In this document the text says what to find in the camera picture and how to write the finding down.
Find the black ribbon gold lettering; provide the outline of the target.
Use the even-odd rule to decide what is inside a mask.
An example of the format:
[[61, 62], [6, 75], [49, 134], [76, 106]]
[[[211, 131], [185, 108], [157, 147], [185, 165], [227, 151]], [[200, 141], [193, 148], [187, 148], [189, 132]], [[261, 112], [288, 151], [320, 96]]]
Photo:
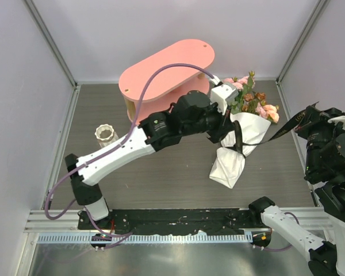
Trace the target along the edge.
[[248, 156], [257, 145], [278, 139], [295, 129], [296, 121], [294, 116], [268, 140], [263, 141], [262, 139], [271, 124], [270, 121], [251, 113], [231, 114], [230, 119], [235, 129], [227, 134], [221, 145]]

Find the pink artificial flower bouquet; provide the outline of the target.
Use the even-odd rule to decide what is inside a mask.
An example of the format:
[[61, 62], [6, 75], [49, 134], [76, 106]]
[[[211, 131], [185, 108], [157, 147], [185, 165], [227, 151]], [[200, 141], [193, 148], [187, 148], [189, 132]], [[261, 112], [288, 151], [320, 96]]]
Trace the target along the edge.
[[231, 113], [251, 113], [264, 118], [271, 123], [277, 124], [279, 121], [279, 106], [268, 104], [265, 93], [257, 93], [255, 87], [255, 72], [250, 71], [242, 78], [225, 78], [223, 82], [234, 85], [239, 94], [231, 102]]

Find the white wrapping paper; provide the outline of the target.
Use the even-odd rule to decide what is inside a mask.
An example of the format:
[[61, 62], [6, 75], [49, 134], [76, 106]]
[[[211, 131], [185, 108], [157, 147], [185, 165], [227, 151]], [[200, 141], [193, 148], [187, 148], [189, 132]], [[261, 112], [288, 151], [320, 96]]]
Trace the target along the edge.
[[239, 123], [240, 131], [229, 132], [221, 141], [209, 178], [231, 189], [244, 170], [246, 157], [262, 141], [271, 122], [246, 112], [232, 114], [230, 119]]

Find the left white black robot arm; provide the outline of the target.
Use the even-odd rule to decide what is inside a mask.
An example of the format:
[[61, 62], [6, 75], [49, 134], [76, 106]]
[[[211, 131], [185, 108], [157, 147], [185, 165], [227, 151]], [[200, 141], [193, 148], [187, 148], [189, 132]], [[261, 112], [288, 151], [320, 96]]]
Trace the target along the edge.
[[185, 136], [207, 133], [211, 142], [218, 143], [233, 130], [227, 107], [234, 95], [222, 87], [212, 89], [209, 95], [190, 91], [167, 110], [150, 114], [131, 133], [108, 146], [82, 157], [67, 155], [65, 162], [75, 200], [86, 208], [91, 223], [105, 229], [111, 222], [100, 180], [135, 159], [177, 145]]

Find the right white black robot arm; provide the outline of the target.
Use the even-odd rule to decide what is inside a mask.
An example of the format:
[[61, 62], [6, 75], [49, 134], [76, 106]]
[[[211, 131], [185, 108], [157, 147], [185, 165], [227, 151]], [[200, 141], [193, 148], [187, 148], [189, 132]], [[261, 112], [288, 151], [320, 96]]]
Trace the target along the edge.
[[308, 106], [277, 132], [289, 129], [307, 140], [305, 180], [312, 185], [333, 226], [335, 242], [323, 240], [303, 229], [267, 197], [249, 205], [251, 225], [278, 232], [308, 262], [313, 275], [345, 275], [345, 112]]

